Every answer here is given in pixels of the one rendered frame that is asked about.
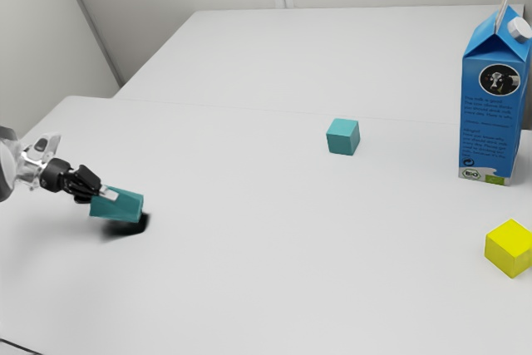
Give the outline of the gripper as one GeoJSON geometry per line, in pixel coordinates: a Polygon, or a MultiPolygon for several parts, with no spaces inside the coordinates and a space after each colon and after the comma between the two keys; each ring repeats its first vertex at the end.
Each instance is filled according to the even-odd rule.
{"type": "Polygon", "coordinates": [[[65,191],[73,194],[75,200],[91,200],[99,196],[106,200],[117,200],[119,194],[101,183],[101,179],[85,165],[77,170],[59,158],[52,158],[40,174],[40,186],[52,193],[65,191]]]}

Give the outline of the blue milk carton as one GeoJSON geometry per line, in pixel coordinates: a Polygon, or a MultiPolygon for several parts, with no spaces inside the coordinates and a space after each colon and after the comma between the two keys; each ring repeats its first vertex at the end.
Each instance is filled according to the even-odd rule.
{"type": "Polygon", "coordinates": [[[532,27],[502,0],[462,57],[458,176],[509,185],[532,63],[532,27]]]}

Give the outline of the teal cube block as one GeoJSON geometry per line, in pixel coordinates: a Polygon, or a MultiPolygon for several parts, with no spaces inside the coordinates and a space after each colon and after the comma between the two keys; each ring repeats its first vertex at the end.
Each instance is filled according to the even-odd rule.
{"type": "Polygon", "coordinates": [[[333,154],[353,155],[360,143],[359,123],[335,118],[326,133],[328,150],[333,154]]]}

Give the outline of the teal faceted mug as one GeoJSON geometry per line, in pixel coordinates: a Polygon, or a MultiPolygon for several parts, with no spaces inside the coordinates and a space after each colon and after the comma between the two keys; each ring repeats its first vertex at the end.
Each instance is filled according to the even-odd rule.
{"type": "Polygon", "coordinates": [[[142,215],[144,196],[112,186],[103,186],[91,198],[89,215],[102,219],[138,223],[142,215]]]}

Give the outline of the yellow cube block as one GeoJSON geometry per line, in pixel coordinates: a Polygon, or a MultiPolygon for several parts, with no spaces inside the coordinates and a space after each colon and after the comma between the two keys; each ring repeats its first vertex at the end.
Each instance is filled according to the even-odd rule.
{"type": "Polygon", "coordinates": [[[508,219],[486,235],[484,256],[513,279],[532,267],[532,232],[508,219]]]}

